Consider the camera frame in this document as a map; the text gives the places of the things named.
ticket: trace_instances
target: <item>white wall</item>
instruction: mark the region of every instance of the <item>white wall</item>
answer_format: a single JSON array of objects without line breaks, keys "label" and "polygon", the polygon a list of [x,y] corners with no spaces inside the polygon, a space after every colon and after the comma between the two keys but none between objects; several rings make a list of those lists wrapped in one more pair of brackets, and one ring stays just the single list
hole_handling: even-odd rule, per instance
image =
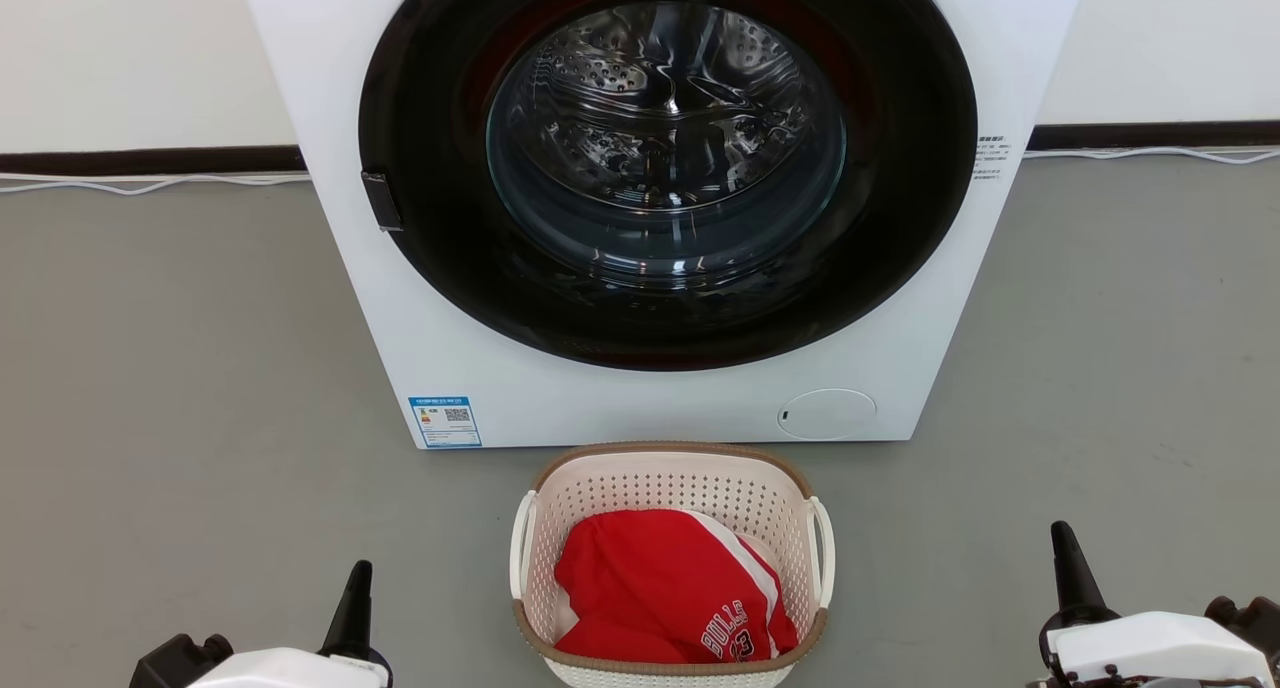
[{"label": "white wall", "polygon": [[[0,0],[0,153],[291,145],[243,0]],[[1084,0],[1042,123],[1280,118],[1280,0]]]}]

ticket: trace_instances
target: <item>gray floor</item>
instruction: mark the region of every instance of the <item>gray floor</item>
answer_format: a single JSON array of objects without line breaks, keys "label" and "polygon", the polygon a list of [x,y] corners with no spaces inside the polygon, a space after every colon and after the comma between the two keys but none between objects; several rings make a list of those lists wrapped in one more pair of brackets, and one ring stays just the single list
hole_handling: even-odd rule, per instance
[{"label": "gray floor", "polygon": [[[1021,173],[915,441],[831,506],[790,685],[1020,685],[1073,520],[1124,613],[1280,597],[1280,161]],[[556,685],[509,616],[553,450],[419,454],[310,187],[0,196],[0,665],[124,685],[177,632],[315,648],[371,559],[404,687]]]}]

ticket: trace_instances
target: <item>dark baseboard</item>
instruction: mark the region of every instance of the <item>dark baseboard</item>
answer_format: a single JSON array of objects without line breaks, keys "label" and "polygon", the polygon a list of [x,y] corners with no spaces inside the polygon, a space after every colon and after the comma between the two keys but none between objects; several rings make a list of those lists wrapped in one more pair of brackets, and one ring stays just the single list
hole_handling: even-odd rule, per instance
[{"label": "dark baseboard", "polygon": [[[1280,145],[1280,120],[1249,120],[1037,127],[1027,148],[1138,150],[1138,147],[1156,146],[1276,145]],[[306,170],[298,146],[0,155],[0,173],[35,173],[41,176],[178,176],[188,173],[292,173],[292,170]]]}]

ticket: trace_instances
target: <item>blue and white sticker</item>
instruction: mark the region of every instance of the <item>blue and white sticker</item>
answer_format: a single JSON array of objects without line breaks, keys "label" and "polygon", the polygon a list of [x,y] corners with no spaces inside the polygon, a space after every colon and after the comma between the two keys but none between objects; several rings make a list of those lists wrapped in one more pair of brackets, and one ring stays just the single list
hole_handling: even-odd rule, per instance
[{"label": "blue and white sticker", "polygon": [[466,396],[410,398],[426,448],[480,448],[480,428]]}]

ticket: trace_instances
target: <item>door glass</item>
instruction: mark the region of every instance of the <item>door glass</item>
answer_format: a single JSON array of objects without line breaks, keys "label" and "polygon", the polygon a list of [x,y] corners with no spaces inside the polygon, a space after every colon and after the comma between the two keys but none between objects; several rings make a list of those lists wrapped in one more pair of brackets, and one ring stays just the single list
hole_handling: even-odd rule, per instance
[{"label": "door glass", "polygon": [[782,35],[701,1],[632,3],[553,31],[489,114],[507,210],[617,286],[717,286],[768,263],[827,208],[842,105]]}]

